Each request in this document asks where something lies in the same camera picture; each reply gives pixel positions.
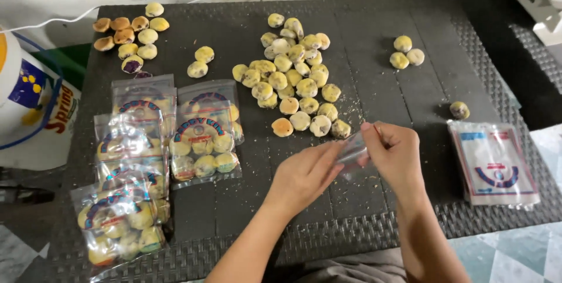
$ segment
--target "dark table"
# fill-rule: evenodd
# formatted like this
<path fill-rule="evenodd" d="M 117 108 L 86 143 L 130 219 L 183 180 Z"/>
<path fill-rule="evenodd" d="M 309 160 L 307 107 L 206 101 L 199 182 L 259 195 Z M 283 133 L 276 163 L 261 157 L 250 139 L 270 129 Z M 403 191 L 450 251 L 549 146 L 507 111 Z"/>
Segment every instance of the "dark table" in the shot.
<path fill-rule="evenodd" d="M 472 26 L 454 0 L 320 0 L 232 4 L 167 5 L 170 29 L 155 43 L 158 56 L 147 60 L 154 75 L 173 73 L 178 87 L 232 77 L 235 64 L 263 58 L 260 36 L 271 30 L 270 13 L 298 17 L 305 33 L 324 32 L 332 44 L 323 52 L 329 82 L 343 91 L 336 103 L 354 131 L 361 120 L 411 127 L 420 136 L 426 189 L 448 238 L 562 221 L 562 197 L 513 108 Z M 105 6 L 99 17 L 132 19 L 144 6 Z M 409 35 L 426 54 L 425 63 L 396 72 L 388 63 L 392 41 Z M 102 37 L 96 34 L 95 39 Z M 215 50 L 205 78 L 191 79 L 193 52 Z M 116 51 L 90 53 L 88 75 L 66 170 L 60 220 L 49 250 L 54 281 L 86 280 L 87 254 L 68 191 L 93 183 L 93 116 L 111 108 L 111 81 L 127 78 Z M 175 236 L 171 248 L 112 272 L 111 281 L 185 281 L 206 276 L 259 207 L 276 167 L 287 156 L 329 138 L 298 132 L 271 133 L 279 111 L 257 106 L 249 89 L 238 88 L 246 141 L 237 147 L 243 177 L 190 186 L 172 193 Z M 534 211 L 470 207 L 462 188 L 446 129 L 448 104 L 464 101 L 470 121 L 504 121 L 522 133 L 523 148 L 542 196 Z M 274 253 L 276 265 L 396 247 L 396 198 L 374 168 L 353 180 L 337 179 L 298 215 Z"/>

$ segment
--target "right hand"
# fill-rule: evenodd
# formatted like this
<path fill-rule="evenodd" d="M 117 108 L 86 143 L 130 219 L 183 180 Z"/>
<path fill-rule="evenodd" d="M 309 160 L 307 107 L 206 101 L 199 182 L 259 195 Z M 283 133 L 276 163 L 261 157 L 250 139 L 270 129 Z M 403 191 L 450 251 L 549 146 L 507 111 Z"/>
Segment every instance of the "right hand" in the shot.
<path fill-rule="evenodd" d="M 425 194 L 420 140 L 413 129 L 381 121 L 374 124 L 365 122 L 361 125 L 361 134 L 370 159 L 399 201 Z"/>

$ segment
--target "white tile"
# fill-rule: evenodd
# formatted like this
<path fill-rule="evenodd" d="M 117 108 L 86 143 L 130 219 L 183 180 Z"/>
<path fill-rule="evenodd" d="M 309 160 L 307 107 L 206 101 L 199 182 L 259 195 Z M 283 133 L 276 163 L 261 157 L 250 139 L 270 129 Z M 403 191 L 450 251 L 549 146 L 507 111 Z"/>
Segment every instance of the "white tile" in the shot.
<path fill-rule="evenodd" d="M 0 225 L 0 282 L 13 283 L 39 254 Z"/>
<path fill-rule="evenodd" d="M 562 282 L 562 237 L 551 235 L 546 250 L 544 278 L 551 282 Z"/>
<path fill-rule="evenodd" d="M 496 251 L 489 283 L 543 283 L 542 275 Z"/>
<path fill-rule="evenodd" d="M 490 234 L 478 235 L 476 238 L 480 239 L 481 241 L 487 243 L 492 248 L 497 248 L 497 241 L 500 237 L 499 232 L 492 232 Z"/>
<path fill-rule="evenodd" d="M 39 251 L 39 255 L 41 256 L 41 258 L 46 259 L 47 258 L 47 253 L 49 252 L 49 244 L 47 243 L 43 249 L 41 249 L 41 251 Z"/>

